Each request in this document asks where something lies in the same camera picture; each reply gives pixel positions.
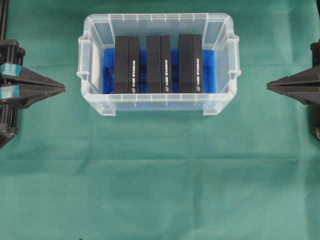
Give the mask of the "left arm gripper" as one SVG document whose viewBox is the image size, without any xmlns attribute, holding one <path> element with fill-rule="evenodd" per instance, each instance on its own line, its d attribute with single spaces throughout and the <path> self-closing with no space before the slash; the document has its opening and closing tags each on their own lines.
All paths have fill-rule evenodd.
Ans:
<svg viewBox="0 0 320 240">
<path fill-rule="evenodd" d="M 18 109 L 66 91 L 62 83 L 23 67 L 25 55 L 18 41 L 0 41 L 0 133 L 8 137 L 17 133 Z"/>
</svg>

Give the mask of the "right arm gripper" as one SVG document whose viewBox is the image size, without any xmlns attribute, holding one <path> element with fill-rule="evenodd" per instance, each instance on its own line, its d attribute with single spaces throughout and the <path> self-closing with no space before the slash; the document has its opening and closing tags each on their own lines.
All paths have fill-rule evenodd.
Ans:
<svg viewBox="0 0 320 240">
<path fill-rule="evenodd" d="M 267 89 L 285 95 L 303 105 L 320 104 L 319 87 L 283 87 L 283 86 L 319 86 L 320 85 L 320 40 L 310 45 L 312 68 L 291 76 L 285 76 L 267 84 Z"/>
</svg>

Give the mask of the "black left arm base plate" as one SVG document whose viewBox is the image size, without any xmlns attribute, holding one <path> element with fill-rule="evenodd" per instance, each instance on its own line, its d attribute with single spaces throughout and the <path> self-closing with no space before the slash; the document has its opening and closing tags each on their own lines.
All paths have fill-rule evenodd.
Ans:
<svg viewBox="0 0 320 240">
<path fill-rule="evenodd" d="M 0 132 L 0 149 L 5 146 L 16 134 L 8 132 Z"/>
</svg>

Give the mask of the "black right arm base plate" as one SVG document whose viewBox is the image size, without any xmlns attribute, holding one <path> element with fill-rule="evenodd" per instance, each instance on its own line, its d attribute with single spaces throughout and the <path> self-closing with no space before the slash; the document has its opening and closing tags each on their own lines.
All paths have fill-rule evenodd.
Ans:
<svg viewBox="0 0 320 240">
<path fill-rule="evenodd" d="M 320 140 L 320 105 L 311 106 L 311 131 Z"/>
</svg>

